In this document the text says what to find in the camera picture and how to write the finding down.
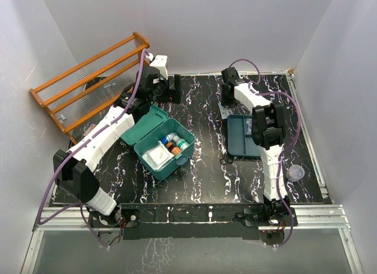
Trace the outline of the white blue sachet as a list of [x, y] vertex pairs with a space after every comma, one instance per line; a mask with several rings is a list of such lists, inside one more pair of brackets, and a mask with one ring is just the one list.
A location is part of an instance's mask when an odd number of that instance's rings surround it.
[[233, 110], [231, 108], [224, 107], [221, 105], [221, 103], [218, 103], [218, 105], [219, 105], [220, 114], [222, 115], [223, 119], [227, 118], [228, 115], [233, 114]]

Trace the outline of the teal plastic medicine box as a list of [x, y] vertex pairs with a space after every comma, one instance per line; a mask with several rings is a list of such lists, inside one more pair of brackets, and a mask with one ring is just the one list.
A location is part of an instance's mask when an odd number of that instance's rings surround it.
[[188, 161], [196, 140], [188, 129], [155, 105], [121, 139], [133, 147], [144, 167], [159, 181]]

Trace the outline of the clear bag small items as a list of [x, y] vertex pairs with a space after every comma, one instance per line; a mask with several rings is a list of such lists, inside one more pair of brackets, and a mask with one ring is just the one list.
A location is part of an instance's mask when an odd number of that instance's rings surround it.
[[244, 119], [244, 133], [246, 136], [252, 135], [252, 118]]

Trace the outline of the white bottle blue label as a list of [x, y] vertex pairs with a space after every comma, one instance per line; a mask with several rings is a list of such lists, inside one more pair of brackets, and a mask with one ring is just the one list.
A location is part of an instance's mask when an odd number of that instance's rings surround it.
[[165, 137], [161, 138], [160, 141], [166, 145], [167, 143], [171, 142], [176, 134], [175, 133], [170, 133], [166, 135]]

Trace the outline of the white bottle green label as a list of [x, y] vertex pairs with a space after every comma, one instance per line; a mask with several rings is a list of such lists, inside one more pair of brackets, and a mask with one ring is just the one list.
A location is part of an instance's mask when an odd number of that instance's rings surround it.
[[179, 137], [178, 135], [175, 135], [173, 137], [173, 141], [174, 143], [176, 144], [176, 146], [180, 149], [180, 150], [185, 150], [186, 148], [189, 147], [189, 143], [185, 141], [185, 139]]

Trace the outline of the brown bottle orange label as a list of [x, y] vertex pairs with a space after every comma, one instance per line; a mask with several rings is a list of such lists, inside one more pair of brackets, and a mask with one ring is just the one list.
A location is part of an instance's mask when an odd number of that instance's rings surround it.
[[176, 145], [174, 145], [172, 142], [168, 142], [166, 144], [166, 147], [167, 147], [167, 150], [174, 156], [178, 156], [182, 152], [182, 150]]

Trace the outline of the dark teal tray insert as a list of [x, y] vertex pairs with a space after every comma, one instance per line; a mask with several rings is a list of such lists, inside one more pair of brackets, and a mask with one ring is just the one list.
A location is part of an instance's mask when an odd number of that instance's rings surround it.
[[232, 114], [227, 117], [227, 151], [237, 159], [260, 160], [261, 155], [255, 145], [252, 135], [244, 133], [244, 119], [252, 118], [251, 115]]

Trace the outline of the white square gauze pack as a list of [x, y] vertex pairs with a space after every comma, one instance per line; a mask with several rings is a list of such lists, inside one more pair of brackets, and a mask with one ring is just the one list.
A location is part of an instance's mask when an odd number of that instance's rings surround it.
[[155, 171], [161, 170], [173, 157], [163, 144], [158, 144], [143, 154], [145, 162]]

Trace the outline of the small scissors white sheath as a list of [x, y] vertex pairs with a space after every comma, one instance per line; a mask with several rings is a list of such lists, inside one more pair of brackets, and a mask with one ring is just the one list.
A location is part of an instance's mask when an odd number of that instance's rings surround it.
[[219, 162], [221, 165], [233, 163], [233, 158], [228, 155], [227, 150], [225, 148], [221, 149]]

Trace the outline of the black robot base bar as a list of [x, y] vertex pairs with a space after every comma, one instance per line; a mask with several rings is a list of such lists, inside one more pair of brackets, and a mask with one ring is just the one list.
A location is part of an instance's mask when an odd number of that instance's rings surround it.
[[124, 240], [149, 238], [240, 237], [257, 240], [263, 229], [269, 232], [287, 230], [298, 225], [294, 210], [282, 204], [124, 204], [113, 224], [101, 221], [91, 212], [91, 227], [115, 231]]

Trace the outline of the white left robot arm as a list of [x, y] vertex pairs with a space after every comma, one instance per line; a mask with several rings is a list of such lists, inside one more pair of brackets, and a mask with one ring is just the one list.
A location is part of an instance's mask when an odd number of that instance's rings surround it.
[[181, 77], [175, 75], [170, 81], [162, 68], [145, 66], [138, 71], [131, 93], [124, 90], [113, 102], [105, 117], [78, 144], [68, 151], [59, 150], [53, 157], [55, 184], [87, 204], [101, 215], [109, 226], [121, 221], [119, 204], [101, 187], [94, 170], [106, 152], [124, 134], [136, 132], [138, 124], [144, 124], [152, 112], [154, 103], [181, 102]]

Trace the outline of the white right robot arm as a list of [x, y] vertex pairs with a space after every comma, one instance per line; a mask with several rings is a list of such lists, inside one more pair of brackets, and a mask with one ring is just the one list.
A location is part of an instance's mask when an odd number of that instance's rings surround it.
[[252, 114], [251, 137], [260, 151], [264, 190], [263, 220], [276, 225], [289, 213], [289, 199], [283, 179], [281, 153], [286, 137], [283, 106], [269, 101], [252, 85], [242, 80], [234, 67], [221, 72], [221, 104], [231, 107], [242, 103]]

